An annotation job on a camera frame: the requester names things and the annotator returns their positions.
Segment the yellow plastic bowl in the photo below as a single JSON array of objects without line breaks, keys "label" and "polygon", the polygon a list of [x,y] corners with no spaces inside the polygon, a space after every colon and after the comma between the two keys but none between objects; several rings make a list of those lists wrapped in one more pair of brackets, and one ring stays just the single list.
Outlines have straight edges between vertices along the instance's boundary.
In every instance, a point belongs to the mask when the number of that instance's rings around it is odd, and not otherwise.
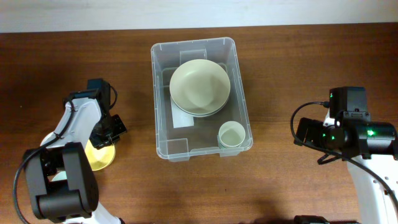
[{"label": "yellow plastic bowl", "polygon": [[116,148],[112,144],[97,149],[92,145],[91,141],[88,141],[85,146],[85,154],[92,171],[98,171],[104,169],[113,162],[116,155]]}]

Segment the mint green plastic bowl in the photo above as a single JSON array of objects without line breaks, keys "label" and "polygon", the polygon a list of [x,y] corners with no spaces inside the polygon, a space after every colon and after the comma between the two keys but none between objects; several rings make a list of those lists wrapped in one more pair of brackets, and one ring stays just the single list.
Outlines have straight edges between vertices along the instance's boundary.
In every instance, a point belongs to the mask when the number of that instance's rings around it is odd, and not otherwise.
[{"label": "mint green plastic bowl", "polygon": [[67,174],[65,171],[61,171],[58,174],[56,174],[53,177],[52,182],[61,181],[61,180],[67,180]]}]

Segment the cream plastic cup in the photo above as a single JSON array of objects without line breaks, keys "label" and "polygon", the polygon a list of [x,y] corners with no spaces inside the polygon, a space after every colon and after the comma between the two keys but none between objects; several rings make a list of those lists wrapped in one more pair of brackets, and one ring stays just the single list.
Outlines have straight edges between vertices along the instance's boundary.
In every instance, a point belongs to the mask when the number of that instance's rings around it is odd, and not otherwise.
[{"label": "cream plastic cup", "polygon": [[243,125],[237,121],[227,121],[218,131],[219,143],[225,148],[239,147],[246,137]]}]

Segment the beige plastic bowl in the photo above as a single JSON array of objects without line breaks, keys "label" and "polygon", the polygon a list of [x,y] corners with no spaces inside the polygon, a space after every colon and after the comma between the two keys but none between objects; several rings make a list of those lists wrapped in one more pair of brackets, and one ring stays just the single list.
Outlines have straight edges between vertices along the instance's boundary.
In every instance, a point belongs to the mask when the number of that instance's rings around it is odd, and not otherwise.
[{"label": "beige plastic bowl", "polygon": [[223,104],[222,106],[220,106],[218,109],[216,109],[216,110],[214,110],[214,111],[210,111],[210,112],[208,112],[208,113],[191,113],[191,112],[188,112],[188,111],[186,111],[186,110],[183,110],[180,106],[177,105],[177,103],[174,101],[174,99],[172,98],[171,95],[170,95],[170,101],[173,102],[174,105],[175,105],[178,109],[180,109],[181,111],[183,111],[184,113],[187,113],[187,114],[189,114],[189,115],[191,115],[191,116],[193,116],[193,117],[204,118],[204,117],[211,116],[211,115],[216,114],[217,112],[221,111],[221,110],[228,104],[229,97],[228,97],[228,99],[224,102],[224,104]]}]

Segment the cream plastic bowl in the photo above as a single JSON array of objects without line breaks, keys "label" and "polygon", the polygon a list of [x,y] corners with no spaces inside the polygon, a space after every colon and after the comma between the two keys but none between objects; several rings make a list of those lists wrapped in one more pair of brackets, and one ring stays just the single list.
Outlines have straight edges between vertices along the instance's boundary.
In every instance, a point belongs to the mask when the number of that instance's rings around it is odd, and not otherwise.
[{"label": "cream plastic bowl", "polygon": [[218,109],[228,99],[231,82],[226,71],[217,63],[195,59],[183,63],[174,71],[169,90],[183,110],[208,113]]}]

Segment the white plastic bowl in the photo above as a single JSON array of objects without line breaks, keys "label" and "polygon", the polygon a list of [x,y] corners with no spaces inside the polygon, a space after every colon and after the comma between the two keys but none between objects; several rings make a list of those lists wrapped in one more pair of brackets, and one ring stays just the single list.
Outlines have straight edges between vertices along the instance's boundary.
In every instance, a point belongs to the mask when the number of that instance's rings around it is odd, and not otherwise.
[{"label": "white plastic bowl", "polygon": [[51,146],[54,142],[57,142],[57,135],[54,132],[51,132],[43,138],[40,146],[48,147]]}]

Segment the light grey plastic cup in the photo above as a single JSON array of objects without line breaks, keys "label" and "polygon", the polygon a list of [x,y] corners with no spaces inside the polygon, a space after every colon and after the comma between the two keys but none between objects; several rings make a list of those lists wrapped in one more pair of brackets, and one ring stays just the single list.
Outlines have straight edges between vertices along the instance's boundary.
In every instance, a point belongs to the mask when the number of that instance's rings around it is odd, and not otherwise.
[{"label": "light grey plastic cup", "polygon": [[220,140],[220,137],[219,137],[219,136],[217,136],[217,140],[218,140],[218,147],[219,147],[220,149],[224,149],[225,147],[224,147],[224,145],[222,145],[222,143],[221,143],[221,140]]}]

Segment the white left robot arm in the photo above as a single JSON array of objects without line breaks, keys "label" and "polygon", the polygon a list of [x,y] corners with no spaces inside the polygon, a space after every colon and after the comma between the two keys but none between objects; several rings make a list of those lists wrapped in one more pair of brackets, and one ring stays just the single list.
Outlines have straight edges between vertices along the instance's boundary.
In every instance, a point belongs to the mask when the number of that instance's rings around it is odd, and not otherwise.
[{"label": "white left robot arm", "polygon": [[13,186],[25,174],[33,214],[53,223],[122,223],[99,202],[95,175],[85,154],[116,143],[127,129],[109,111],[116,90],[102,78],[64,99],[65,112],[55,131],[37,149],[26,150]]}]

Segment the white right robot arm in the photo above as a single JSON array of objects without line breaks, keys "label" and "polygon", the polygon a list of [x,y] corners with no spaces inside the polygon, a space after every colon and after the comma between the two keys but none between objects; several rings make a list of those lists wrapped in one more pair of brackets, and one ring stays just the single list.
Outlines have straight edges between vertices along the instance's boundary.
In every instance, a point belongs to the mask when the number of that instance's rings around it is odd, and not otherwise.
[{"label": "white right robot arm", "polygon": [[346,161],[363,223],[397,223],[397,131],[391,123],[302,118],[294,142]]}]

